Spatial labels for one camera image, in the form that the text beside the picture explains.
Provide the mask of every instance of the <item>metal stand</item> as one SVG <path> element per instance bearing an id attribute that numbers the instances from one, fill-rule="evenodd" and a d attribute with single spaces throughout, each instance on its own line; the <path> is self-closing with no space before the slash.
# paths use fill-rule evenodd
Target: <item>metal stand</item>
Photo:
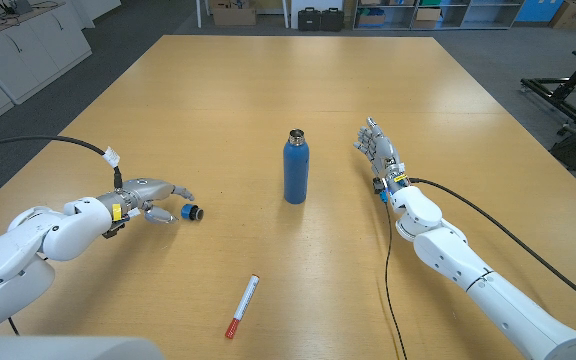
<path id="1" fill-rule="evenodd" d="M 568 104 L 566 98 L 575 89 L 576 70 L 569 78 L 539 78 L 539 79 L 521 79 L 522 86 L 534 91 L 544 100 L 568 116 L 576 124 L 576 107 Z M 559 84 L 555 91 L 550 91 L 545 84 Z M 563 135 L 570 128 L 564 126 L 558 134 Z"/>

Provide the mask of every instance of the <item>red marker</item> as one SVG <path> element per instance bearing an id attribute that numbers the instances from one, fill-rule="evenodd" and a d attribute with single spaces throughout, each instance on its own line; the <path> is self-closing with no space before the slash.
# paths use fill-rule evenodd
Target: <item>red marker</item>
<path id="1" fill-rule="evenodd" d="M 237 326 L 239 325 L 241 318 L 244 317 L 246 308 L 248 308 L 248 304 L 250 303 L 250 299 L 252 299 L 252 294 L 255 293 L 255 289 L 257 288 L 258 283 L 259 283 L 259 277 L 253 274 L 252 277 L 250 278 L 250 282 L 248 283 L 248 287 L 246 288 L 246 292 L 244 292 L 244 296 L 241 298 L 241 301 L 239 302 L 237 311 L 235 311 L 235 316 L 233 316 L 232 322 L 230 322 L 230 326 L 228 326 L 228 330 L 226 331 L 227 338 L 232 339 L 235 336 Z"/>

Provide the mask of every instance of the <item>wooden table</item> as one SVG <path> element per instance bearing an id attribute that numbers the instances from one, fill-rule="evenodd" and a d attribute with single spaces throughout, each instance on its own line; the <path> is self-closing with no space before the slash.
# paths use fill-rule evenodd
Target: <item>wooden table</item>
<path id="1" fill-rule="evenodd" d="M 369 115 L 411 176 L 466 196 L 576 282 L 576 180 L 435 40 L 166 36 L 62 135 L 111 145 L 126 179 L 187 186 L 206 216 L 136 219 L 51 262 L 57 279 L 15 316 L 21 333 L 139 336 L 170 359 L 395 358 L 386 212 L 352 146 Z M 311 149 L 299 206 L 282 199 L 282 148 L 296 127 Z M 26 208 L 59 209 L 111 184 L 102 159 L 52 143 L 0 190 L 0 234 Z M 466 205 L 420 187 L 488 264 L 576 329 L 576 293 Z M 520 358 L 396 233 L 392 254 L 410 359 Z M 252 273 L 260 284 L 228 340 Z"/>

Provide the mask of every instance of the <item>bottle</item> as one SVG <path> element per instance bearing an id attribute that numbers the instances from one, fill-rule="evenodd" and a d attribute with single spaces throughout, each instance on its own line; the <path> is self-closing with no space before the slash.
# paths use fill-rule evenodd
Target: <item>bottle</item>
<path id="1" fill-rule="evenodd" d="M 309 160 L 310 149 L 304 132 L 291 130 L 284 146 L 284 198 L 291 204 L 301 204 L 306 200 Z"/>

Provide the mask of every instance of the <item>white robotic arm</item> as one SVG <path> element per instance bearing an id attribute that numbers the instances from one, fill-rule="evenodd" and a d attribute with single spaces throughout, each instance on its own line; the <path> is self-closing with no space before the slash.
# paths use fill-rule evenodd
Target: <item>white robotic arm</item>
<path id="1" fill-rule="evenodd" d="M 170 194 L 194 200 L 184 187 L 156 179 L 136 179 L 97 198 L 85 197 L 64 205 L 63 213 L 34 207 L 19 214 L 0 236 L 0 323 L 43 294 L 54 269 L 38 253 L 57 261 L 81 255 L 99 235 L 114 236 L 141 210 L 153 223 L 177 218 L 152 204 Z"/>
<path id="2" fill-rule="evenodd" d="M 401 214 L 397 232 L 413 243 L 417 256 L 461 287 L 525 358 L 561 358 L 576 346 L 575 330 L 546 313 L 468 246 L 464 234 L 442 218 L 439 207 L 410 184 L 399 155 L 379 126 L 371 118 L 367 123 L 370 128 L 361 128 L 355 147 L 383 179 L 390 204 Z"/>

